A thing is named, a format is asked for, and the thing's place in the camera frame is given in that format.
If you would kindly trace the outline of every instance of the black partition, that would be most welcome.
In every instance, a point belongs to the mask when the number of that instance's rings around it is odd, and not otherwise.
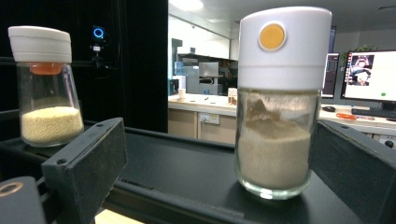
[[[167,132],[168,1],[16,0],[0,7],[0,111],[18,109],[7,28],[44,26],[71,36],[72,68],[84,119],[123,117],[125,125]],[[107,42],[92,57],[92,27]]]

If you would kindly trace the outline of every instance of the ground spice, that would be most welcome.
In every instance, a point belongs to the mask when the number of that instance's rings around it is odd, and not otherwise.
[[[22,138],[32,144],[62,143],[82,131],[82,118],[74,107],[49,107],[21,116]]]

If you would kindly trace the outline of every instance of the laboratory bench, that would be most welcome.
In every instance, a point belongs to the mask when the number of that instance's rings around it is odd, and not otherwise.
[[[319,118],[345,124],[369,137],[396,145],[396,122],[384,118],[340,119],[336,113],[350,114],[351,106],[333,105],[335,112],[320,109]],[[227,96],[188,94],[168,97],[168,132],[180,136],[234,144],[236,131],[236,105],[228,103]]]

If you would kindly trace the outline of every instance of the cabinet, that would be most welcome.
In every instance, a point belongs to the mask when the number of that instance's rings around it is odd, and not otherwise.
[[[168,133],[227,144],[235,143],[236,117],[215,115],[219,118],[219,124],[215,124],[202,120],[200,114],[201,112],[169,108]]]
[[[197,112],[168,109],[168,133],[183,137],[197,138]]]

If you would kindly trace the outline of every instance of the glass jar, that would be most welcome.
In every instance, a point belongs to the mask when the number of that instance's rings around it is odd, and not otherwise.
[[[83,132],[70,64],[17,63],[21,139],[53,147]]]
[[[235,172],[250,192],[288,199],[308,185],[318,91],[238,89]]]
[[[241,20],[234,170],[262,198],[285,200],[308,186],[331,23],[332,13],[318,7]]]
[[[38,26],[11,26],[17,62],[21,139],[54,147],[83,132],[73,73],[70,34]]]

